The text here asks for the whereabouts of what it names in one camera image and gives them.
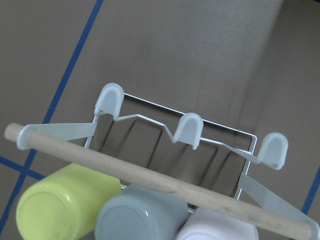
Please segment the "pink cup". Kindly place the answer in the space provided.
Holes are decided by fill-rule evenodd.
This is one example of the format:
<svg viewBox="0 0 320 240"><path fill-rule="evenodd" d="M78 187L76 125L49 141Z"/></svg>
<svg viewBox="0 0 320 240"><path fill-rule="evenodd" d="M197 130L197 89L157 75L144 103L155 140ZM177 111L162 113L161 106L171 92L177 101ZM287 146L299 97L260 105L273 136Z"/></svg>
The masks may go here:
<svg viewBox="0 0 320 240"><path fill-rule="evenodd" d="M176 236L177 240L258 240L257 228L217 212L197 208Z"/></svg>

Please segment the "bright yellow cup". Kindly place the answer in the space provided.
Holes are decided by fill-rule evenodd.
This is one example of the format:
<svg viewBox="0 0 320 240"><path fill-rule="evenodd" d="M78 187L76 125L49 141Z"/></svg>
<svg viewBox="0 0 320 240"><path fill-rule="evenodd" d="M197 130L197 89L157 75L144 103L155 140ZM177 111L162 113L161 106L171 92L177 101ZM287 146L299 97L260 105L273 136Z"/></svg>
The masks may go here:
<svg viewBox="0 0 320 240"><path fill-rule="evenodd" d="M118 178L72 163L22 194L18 231L25 240L79 240L94 230L100 209L120 191Z"/></svg>

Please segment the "grey cup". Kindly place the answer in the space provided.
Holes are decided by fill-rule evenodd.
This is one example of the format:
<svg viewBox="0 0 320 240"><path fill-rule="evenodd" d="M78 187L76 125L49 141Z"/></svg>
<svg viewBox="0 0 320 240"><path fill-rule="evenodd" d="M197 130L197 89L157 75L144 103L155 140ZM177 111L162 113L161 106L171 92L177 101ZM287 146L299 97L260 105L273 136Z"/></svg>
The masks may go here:
<svg viewBox="0 0 320 240"><path fill-rule="evenodd" d="M99 211L97 240L173 240L189 217L188 204L174 197L130 185Z"/></svg>

